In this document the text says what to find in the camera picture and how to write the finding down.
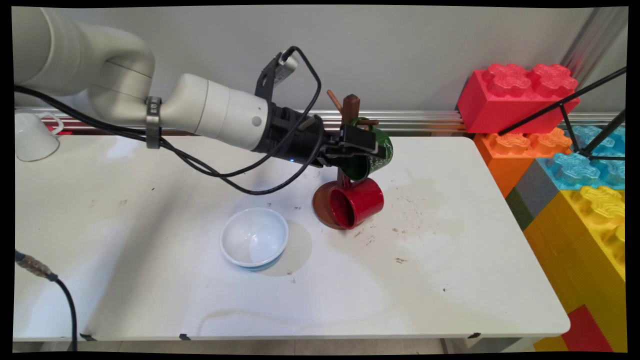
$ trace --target white mug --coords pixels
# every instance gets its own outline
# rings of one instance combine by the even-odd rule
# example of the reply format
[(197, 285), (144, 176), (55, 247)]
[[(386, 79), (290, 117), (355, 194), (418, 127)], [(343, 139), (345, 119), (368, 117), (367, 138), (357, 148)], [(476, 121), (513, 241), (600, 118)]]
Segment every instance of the white mug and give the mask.
[[(42, 122), (43, 117), (52, 117), (58, 127), (49, 131)], [(15, 155), (22, 161), (34, 161), (46, 158), (58, 150), (60, 142), (54, 136), (64, 128), (64, 124), (52, 113), (15, 114)]]

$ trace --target bowl rim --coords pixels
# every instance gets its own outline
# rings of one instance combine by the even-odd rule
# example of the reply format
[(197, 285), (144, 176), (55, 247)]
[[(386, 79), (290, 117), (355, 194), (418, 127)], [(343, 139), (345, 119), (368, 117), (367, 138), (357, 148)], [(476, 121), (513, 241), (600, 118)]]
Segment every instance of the bowl rim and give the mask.
[[(225, 250), (225, 246), (223, 243), (223, 239), (224, 239), (224, 234), (225, 234), (225, 230), (227, 229), (227, 226), (229, 224), (231, 224), (231, 221), (233, 221), (236, 217), (241, 216), (243, 213), (246, 213), (247, 211), (265, 211), (268, 213), (272, 213), (274, 215), (276, 215), (276, 217), (281, 221), (281, 223), (283, 223), (284, 225), (284, 229), (285, 229), (285, 236), (284, 236), (284, 241), (282, 243), (282, 246), (280, 246), (280, 248), (278, 249), (278, 251), (276, 251), (272, 256), (266, 258), (265, 260), (259, 261), (257, 263), (244, 263), (242, 261), (238, 261), (234, 258), (231, 257), (231, 255), (228, 254), (227, 250)], [(224, 255), (224, 257), (229, 260), (231, 263), (238, 265), (238, 266), (242, 266), (245, 268), (254, 268), (256, 266), (262, 266), (266, 263), (269, 263), (271, 261), (273, 261), (275, 258), (277, 258), (280, 254), (282, 254), (282, 252), (284, 251), (285, 247), (287, 246), (289, 242), (289, 224), (287, 224), (287, 221), (285, 220), (285, 218), (277, 211), (272, 210), (272, 209), (268, 209), (268, 208), (248, 208), (248, 209), (244, 209), (242, 211), (237, 212), (236, 214), (234, 214), (234, 216), (230, 217), (229, 220), (227, 220), (227, 222), (225, 223), (225, 225), (222, 227), (222, 231), (220, 231), (220, 249), (222, 251), (222, 254)]]

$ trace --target floor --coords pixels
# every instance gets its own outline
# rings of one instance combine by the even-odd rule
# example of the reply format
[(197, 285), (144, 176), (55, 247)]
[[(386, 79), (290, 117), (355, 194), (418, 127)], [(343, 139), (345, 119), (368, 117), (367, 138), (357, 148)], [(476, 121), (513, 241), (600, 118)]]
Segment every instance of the floor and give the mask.
[[(439, 339), (81, 341), (80, 351), (161, 352), (232, 355), (406, 355), (443, 354)], [(13, 352), (66, 351), (65, 343), (13, 343)]]

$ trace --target white wall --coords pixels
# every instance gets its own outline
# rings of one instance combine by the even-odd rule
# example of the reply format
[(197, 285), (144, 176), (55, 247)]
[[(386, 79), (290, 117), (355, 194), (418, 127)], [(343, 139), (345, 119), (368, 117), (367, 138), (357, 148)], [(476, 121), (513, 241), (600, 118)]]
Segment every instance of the white wall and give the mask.
[[(600, 63), (598, 63), (591, 75), (585, 79), (585, 85), (598, 81), (610, 73), (627, 66), (627, 37), (628, 26), (625, 26), (625, 29), (611, 44), (609, 50), (602, 56)], [(626, 85), (627, 75), (624, 74), (581, 96), (580, 104), (576, 106), (574, 111), (619, 113), (625, 108)]]
[[(144, 39), (156, 55), (152, 95), (168, 97), (185, 72), (253, 93), (261, 68), (297, 45), (323, 81), (315, 109), (333, 109), (324, 93), (330, 88), (340, 98), (357, 94), (363, 109), (453, 110), (474, 69), (560, 62), (591, 10), (266, 5), (60, 11)], [(305, 107), (315, 86), (304, 68), (276, 88), (278, 105)]]

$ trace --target green mug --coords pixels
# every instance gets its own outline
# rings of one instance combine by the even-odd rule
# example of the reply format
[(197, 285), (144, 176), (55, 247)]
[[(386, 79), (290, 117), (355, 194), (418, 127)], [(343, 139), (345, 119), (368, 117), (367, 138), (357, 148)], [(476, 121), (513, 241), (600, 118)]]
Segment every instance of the green mug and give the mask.
[[(360, 120), (368, 120), (365, 117), (357, 117), (351, 121), (352, 126), (357, 126)], [(378, 146), (386, 149), (384, 159), (370, 158), (367, 156), (353, 156), (351, 158), (342, 158), (339, 160), (338, 166), (342, 169), (352, 181), (360, 181), (369, 176), (372, 172), (387, 165), (394, 156), (394, 147), (391, 139), (384, 131), (376, 129), (373, 125), (369, 125), (369, 131), (376, 135)]]

